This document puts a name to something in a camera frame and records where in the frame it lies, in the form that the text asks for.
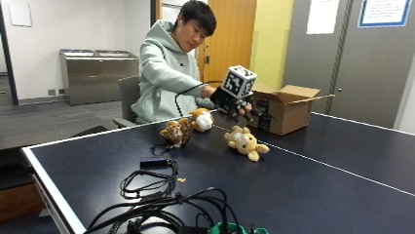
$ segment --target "wooden door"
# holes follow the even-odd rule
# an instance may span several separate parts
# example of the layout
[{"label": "wooden door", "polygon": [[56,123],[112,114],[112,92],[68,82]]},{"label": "wooden door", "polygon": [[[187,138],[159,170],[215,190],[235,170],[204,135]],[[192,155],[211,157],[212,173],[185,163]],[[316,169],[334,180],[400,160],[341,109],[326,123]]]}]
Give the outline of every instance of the wooden door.
[{"label": "wooden door", "polygon": [[223,81],[231,66],[249,69],[257,0],[209,0],[208,4],[216,14],[217,29],[197,52],[204,82]]}]

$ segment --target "trash can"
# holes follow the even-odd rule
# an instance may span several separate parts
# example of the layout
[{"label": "trash can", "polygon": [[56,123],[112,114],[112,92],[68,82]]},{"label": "trash can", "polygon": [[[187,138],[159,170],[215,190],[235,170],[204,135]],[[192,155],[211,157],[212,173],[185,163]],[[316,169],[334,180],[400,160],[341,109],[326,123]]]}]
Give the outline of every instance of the trash can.
[{"label": "trash can", "polygon": [[70,105],[120,100],[119,80],[139,75],[139,58],[127,51],[60,51]]}]

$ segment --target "stuffed animal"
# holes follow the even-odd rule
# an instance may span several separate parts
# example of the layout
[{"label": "stuffed animal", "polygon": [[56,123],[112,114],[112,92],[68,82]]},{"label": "stuffed animal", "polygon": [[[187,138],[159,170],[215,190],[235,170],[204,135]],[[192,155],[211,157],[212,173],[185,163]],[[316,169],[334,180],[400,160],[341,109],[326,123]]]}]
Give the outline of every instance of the stuffed animal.
[{"label": "stuffed animal", "polygon": [[213,126],[213,116],[209,110],[205,108],[199,108],[189,113],[192,115],[193,129],[200,133],[205,133],[207,130],[211,130]]},{"label": "stuffed animal", "polygon": [[175,148],[180,148],[191,139],[192,126],[187,118],[181,118],[179,121],[169,121],[167,129],[160,132],[160,135],[167,138]]},{"label": "stuffed animal", "polygon": [[245,154],[253,162],[260,160],[259,153],[268,153],[271,151],[268,145],[257,143],[257,138],[249,129],[240,126],[233,126],[233,131],[225,133],[225,140],[229,142],[229,146],[236,148],[241,154]]}]

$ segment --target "black and white cube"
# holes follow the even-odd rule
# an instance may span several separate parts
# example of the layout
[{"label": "black and white cube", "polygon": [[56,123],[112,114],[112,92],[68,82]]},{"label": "black and white cube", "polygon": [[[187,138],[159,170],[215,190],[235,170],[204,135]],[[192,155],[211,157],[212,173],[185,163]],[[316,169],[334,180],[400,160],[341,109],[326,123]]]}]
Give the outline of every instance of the black and white cube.
[{"label": "black and white cube", "polygon": [[252,95],[252,87],[257,80],[257,74],[241,65],[232,66],[223,85],[224,90],[237,99]]}]

